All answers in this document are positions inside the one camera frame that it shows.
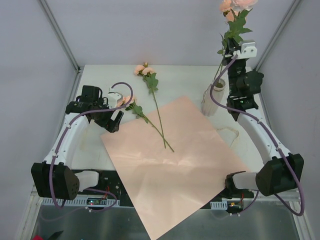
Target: glass vase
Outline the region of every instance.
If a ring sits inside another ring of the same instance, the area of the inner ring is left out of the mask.
[[[221,103],[221,100],[222,100],[224,93],[225,93],[226,81],[221,78],[219,80],[219,83],[222,84],[222,87],[214,86],[212,94],[213,94],[213,98],[218,103]],[[211,96],[210,96],[210,89],[211,89],[212,84],[210,84],[208,89],[204,92],[204,97],[203,97],[202,106],[201,106],[202,114],[207,117],[213,116],[219,107],[217,104],[215,104],[212,101]]]

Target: pink cloth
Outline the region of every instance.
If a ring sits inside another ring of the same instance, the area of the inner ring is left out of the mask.
[[[141,118],[101,136],[152,240],[221,192],[228,174],[248,171],[187,97],[161,107],[160,115],[174,153],[164,149],[160,135]],[[147,117],[159,125],[157,111]]]

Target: pink flower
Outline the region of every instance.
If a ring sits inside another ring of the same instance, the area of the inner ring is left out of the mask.
[[[221,4],[220,4],[220,11],[221,12],[227,12],[230,11],[231,9],[231,0],[224,0]]]
[[[258,0],[231,0],[231,7],[234,11],[250,10]]]
[[[234,11],[235,15],[238,16],[239,12],[238,11]],[[227,15],[225,15],[225,18],[227,19],[227,21],[231,21],[234,22],[235,21],[235,17],[232,13],[232,11],[228,12]]]
[[[145,69],[145,67],[143,65],[138,65],[135,67],[134,69],[134,75],[138,75],[141,71],[143,71]]]
[[[125,103],[127,103],[130,100],[130,96],[125,96],[123,97],[121,102],[117,103],[117,107],[120,107],[122,105],[124,105]],[[134,101],[137,101],[137,98],[135,96],[133,96],[132,100],[128,103],[127,107],[129,107],[130,104],[132,104]]]
[[[145,69],[143,69],[142,71],[143,75],[147,75],[148,73],[153,74],[155,73],[155,70],[152,67],[146,67]]]

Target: white table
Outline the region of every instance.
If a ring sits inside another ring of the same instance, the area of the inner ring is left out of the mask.
[[[135,65],[86,65],[76,95],[81,95],[83,85],[91,85],[101,88],[103,95],[106,96],[109,87],[114,83],[126,82],[132,86],[134,95],[137,97],[137,103],[143,107],[143,112],[148,114],[156,109],[155,103],[152,96],[149,95],[142,77],[133,74],[135,67]],[[203,93],[218,69],[217,66],[155,65],[152,67],[157,72],[157,79],[159,80],[159,91],[156,93],[159,107],[170,103],[180,96],[188,96],[199,109],[201,109]],[[223,79],[228,79],[227,74],[223,76]],[[124,96],[130,95],[130,90],[125,85],[119,85],[115,88],[117,92],[122,93]],[[227,103],[228,94],[229,88],[227,82],[227,87],[221,102],[224,105]],[[255,101],[264,117],[258,95],[255,96]],[[123,124],[133,119],[135,119],[135,116],[132,115],[131,112],[124,111],[121,123]],[[229,127],[239,132],[238,139],[232,144],[231,149],[242,159],[251,171],[258,172],[263,167],[262,159],[254,143],[247,132],[234,121],[227,110],[220,107],[214,116],[208,119],[216,129]],[[100,135],[105,132],[105,129],[93,122],[89,125],[81,137],[79,147],[74,155],[71,166],[72,169],[115,169],[100,139]],[[236,138],[236,134],[230,130],[225,129],[218,132],[229,146]]]

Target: white wall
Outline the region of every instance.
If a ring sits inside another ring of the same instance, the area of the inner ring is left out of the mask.
[[[36,0],[1,1],[0,33],[0,239],[12,240],[75,72]]]
[[[227,25],[223,0],[48,0],[81,66],[85,64],[219,65]],[[255,39],[255,67],[293,0],[259,0],[244,34]]]
[[[305,0],[262,66],[272,129],[304,160],[306,212],[320,239],[320,1]]]

